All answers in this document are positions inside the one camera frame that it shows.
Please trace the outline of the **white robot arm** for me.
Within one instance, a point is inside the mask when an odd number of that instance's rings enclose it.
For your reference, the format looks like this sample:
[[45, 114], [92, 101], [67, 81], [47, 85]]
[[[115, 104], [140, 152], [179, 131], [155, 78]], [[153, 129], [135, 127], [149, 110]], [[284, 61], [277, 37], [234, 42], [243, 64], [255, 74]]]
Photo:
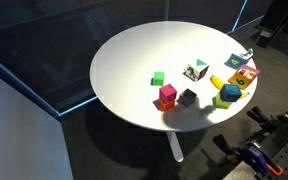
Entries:
[[288, 34], [288, 0], [273, 0], [258, 25], [256, 44], [267, 48], [278, 33]]

